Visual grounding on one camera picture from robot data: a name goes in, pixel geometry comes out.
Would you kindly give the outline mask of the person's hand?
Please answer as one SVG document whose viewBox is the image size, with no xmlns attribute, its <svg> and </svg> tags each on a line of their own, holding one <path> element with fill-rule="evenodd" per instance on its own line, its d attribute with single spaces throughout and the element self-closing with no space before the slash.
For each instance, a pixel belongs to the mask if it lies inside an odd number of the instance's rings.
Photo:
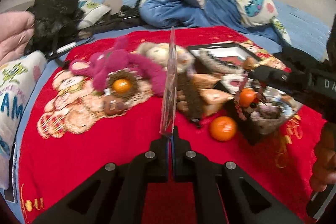
<svg viewBox="0 0 336 224">
<path fill-rule="evenodd" d="M 316 161 L 312 167 L 310 187 L 323 192 L 328 185 L 335 184 L 335 124 L 323 125 L 319 142 L 314 147 Z"/>
</svg>

